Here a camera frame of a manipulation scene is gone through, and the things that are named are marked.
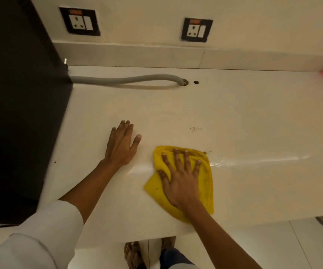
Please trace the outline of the person's right hand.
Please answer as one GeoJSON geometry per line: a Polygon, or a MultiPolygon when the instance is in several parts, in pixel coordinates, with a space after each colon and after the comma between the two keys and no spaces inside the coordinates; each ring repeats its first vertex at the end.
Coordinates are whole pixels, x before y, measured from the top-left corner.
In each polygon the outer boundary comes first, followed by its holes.
{"type": "Polygon", "coordinates": [[[163,162],[170,172],[170,193],[165,193],[169,202],[177,207],[183,213],[188,213],[193,209],[202,207],[199,197],[198,179],[192,176],[193,169],[189,152],[185,150],[184,155],[184,171],[178,173],[176,168],[173,168],[166,154],[162,154],[163,162]]]}

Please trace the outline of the person's left hand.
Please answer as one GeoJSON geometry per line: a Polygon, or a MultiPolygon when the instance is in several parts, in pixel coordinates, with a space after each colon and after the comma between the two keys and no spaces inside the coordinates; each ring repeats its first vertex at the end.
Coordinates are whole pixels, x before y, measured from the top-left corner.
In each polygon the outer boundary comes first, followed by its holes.
{"type": "Polygon", "coordinates": [[[127,165],[134,158],[137,151],[131,151],[130,147],[134,139],[132,139],[134,125],[130,122],[130,139],[122,137],[122,128],[126,121],[122,120],[117,127],[117,139],[108,140],[103,163],[109,163],[118,168],[127,165]]]}

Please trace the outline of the yellow cleaning cloth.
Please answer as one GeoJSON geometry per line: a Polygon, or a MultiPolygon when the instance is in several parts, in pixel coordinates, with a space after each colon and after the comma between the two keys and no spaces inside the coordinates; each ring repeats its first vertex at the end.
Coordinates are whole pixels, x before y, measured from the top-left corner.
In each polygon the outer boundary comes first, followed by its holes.
{"type": "Polygon", "coordinates": [[[160,179],[158,173],[159,170],[162,170],[167,175],[168,180],[171,180],[170,170],[164,163],[162,154],[167,155],[171,166],[176,169],[175,163],[172,161],[172,157],[174,156],[174,149],[178,149],[179,152],[184,152],[185,150],[188,151],[192,168],[195,167],[195,164],[198,161],[201,162],[198,177],[200,201],[206,208],[207,212],[212,215],[214,213],[212,170],[207,155],[201,151],[174,146],[157,146],[154,149],[153,153],[153,163],[156,172],[144,185],[144,190],[161,208],[163,208],[172,217],[181,222],[189,223],[188,219],[182,214],[182,212],[178,208],[173,206],[167,199],[163,190],[162,180],[160,179]]]}

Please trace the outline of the person's right forearm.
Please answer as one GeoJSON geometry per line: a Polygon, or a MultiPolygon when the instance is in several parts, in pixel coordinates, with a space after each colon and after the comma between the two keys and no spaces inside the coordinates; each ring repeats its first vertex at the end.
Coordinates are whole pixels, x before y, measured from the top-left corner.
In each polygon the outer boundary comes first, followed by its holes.
{"type": "Polygon", "coordinates": [[[203,243],[215,269],[262,269],[212,218],[197,199],[178,203],[203,243]]]}

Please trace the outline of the person's left forearm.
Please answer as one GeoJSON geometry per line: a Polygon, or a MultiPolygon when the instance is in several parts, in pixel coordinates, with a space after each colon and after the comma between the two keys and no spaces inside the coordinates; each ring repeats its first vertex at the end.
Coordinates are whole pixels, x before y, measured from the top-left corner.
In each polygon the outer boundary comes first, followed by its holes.
{"type": "Polygon", "coordinates": [[[86,223],[106,186],[123,164],[116,160],[104,159],[74,188],[59,200],[74,205],[86,223]]]}

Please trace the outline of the person's right foot in sandal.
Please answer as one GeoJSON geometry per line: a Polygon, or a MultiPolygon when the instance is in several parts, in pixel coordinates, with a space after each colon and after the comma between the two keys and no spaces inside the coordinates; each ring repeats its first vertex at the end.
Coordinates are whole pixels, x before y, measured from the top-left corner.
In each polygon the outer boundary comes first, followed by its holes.
{"type": "Polygon", "coordinates": [[[168,249],[174,249],[175,242],[176,242],[176,236],[161,238],[161,243],[162,243],[161,244],[161,252],[168,250],[168,249]]]}

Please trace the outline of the person's foot in sandal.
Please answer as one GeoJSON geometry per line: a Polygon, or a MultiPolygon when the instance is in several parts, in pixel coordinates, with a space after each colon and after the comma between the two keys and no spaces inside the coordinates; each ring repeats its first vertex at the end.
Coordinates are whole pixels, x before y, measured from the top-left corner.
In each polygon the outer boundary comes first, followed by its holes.
{"type": "Polygon", "coordinates": [[[128,269],[147,269],[138,241],[128,242],[124,245],[124,259],[127,262],[128,269]]]}
{"type": "Polygon", "coordinates": [[[176,236],[161,238],[161,243],[162,243],[161,244],[161,252],[168,250],[168,249],[174,249],[175,242],[176,242],[176,236]]]}

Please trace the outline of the blue jeans leg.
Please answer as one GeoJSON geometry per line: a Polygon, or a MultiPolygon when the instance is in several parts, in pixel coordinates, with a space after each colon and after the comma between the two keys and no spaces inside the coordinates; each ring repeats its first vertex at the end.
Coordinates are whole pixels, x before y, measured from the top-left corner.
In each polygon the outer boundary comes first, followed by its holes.
{"type": "Polygon", "coordinates": [[[176,248],[161,250],[160,269],[200,269],[176,248]]]}

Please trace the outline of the person's left foot in sandal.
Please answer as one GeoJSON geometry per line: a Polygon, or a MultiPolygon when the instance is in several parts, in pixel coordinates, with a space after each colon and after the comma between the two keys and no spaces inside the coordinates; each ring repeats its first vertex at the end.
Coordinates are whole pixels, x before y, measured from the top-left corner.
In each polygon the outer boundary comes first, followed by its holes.
{"type": "Polygon", "coordinates": [[[138,241],[128,242],[124,245],[124,259],[127,262],[128,269],[147,269],[138,241]]]}

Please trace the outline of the black appliance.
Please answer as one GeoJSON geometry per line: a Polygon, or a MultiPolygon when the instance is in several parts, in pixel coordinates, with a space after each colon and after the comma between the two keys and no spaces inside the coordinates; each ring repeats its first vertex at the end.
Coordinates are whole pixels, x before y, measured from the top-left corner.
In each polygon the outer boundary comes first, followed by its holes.
{"type": "Polygon", "coordinates": [[[37,210],[72,91],[31,0],[0,0],[0,226],[37,210]]]}

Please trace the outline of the white shirt sleeve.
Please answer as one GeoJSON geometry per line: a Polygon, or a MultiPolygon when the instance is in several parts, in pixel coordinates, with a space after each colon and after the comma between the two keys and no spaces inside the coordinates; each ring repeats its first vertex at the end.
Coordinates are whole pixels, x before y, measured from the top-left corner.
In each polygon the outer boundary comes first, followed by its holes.
{"type": "Polygon", "coordinates": [[[0,269],[68,269],[84,223],[71,203],[37,211],[0,245],[0,269]]]}

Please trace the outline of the black framed wall socket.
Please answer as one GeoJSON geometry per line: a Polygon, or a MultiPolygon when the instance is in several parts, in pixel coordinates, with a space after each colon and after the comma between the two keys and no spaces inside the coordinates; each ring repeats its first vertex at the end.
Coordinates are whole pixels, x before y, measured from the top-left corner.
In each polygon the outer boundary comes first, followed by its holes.
{"type": "Polygon", "coordinates": [[[184,18],[181,41],[206,43],[213,20],[199,18],[184,18]]]}
{"type": "Polygon", "coordinates": [[[70,7],[59,7],[59,10],[68,33],[101,36],[95,10],[70,7]]]}

